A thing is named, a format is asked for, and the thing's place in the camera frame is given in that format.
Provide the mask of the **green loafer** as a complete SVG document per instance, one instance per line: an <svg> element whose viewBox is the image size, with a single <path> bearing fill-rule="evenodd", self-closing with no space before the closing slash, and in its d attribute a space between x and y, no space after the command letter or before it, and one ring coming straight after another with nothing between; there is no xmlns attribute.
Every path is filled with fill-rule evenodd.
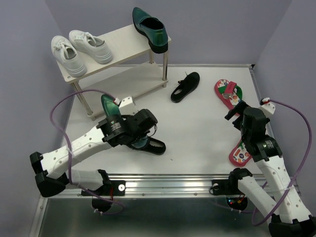
<svg viewBox="0 0 316 237"><path fill-rule="evenodd" d="M160 20L138 7L133 8L132 20L136 31L147 38L154 53L163 54L168 51L168 34Z"/></svg>
<svg viewBox="0 0 316 237"><path fill-rule="evenodd" d="M103 94L101 95L101 104L106 116L110 115L120 115L119 106L114 103L114 100L110 96ZM144 151L148 146L149 138L148 136L143 136L138 138L134 143L128 144L127 146L134 150Z"/></svg>

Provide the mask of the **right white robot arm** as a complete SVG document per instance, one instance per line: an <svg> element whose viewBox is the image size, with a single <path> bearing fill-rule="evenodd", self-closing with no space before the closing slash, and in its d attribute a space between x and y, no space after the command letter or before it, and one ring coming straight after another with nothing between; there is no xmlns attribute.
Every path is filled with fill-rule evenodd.
<svg viewBox="0 0 316 237"><path fill-rule="evenodd" d="M290 177L275 138L266 134L266 125L275 111L275 101L265 98L259 108L240 101L225 116L238 118L233 125L241 132L241 140L262 171L272 194L264 191L253 175L245 168L232 171L227 187L233 193L241 192L255 205L264 219L256 226L268 224L273 237L314 237L316 218L303 204L296 188L294 177Z"/></svg>

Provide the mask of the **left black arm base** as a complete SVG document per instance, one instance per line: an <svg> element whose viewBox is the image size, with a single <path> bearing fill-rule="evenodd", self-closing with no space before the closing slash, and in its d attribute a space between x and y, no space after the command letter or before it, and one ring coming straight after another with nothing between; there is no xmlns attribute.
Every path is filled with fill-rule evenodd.
<svg viewBox="0 0 316 237"><path fill-rule="evenodd" d="M114 196L120 197L125 195L124 180L110 180L105 170L99 169L92 173L92 181L86 185L90 189L82 188L83 197L92 197L91 206L95 213L100 215L115 215L124 211L125 206L114 200Z"/></svg>

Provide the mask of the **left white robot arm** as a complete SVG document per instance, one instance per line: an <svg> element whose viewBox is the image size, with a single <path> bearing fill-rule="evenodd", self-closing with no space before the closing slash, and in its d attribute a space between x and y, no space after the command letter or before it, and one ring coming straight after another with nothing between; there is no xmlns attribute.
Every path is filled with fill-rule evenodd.
<svg viewBox="0 0 316 237"><path fill-rule="evenodd" d="M148 109L128 116L111 115L80 138L67 141L63 147L45 154L31 154L40 194L45 198L52 197L64 191L67 185L106 194L111 182L104 170L78 171L72 166L118 145L131 145L143 138L157 122Z"/></svg>

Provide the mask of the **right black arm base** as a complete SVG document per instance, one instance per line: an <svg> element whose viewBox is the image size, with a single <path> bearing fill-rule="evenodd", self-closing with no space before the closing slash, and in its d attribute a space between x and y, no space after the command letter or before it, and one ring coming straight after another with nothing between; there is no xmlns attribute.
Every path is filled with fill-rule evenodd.
<svg viewBox="0 0 316 237"><path fill-rule="evenodd" d="M248 199L238 189L238 181L244 177L252 177L252 173L246 168L235 168L229 173L227 179L213 179L209 193L214 196L225 195L228 209L241 213L250 213L245 209L248 206Z"/></svg>

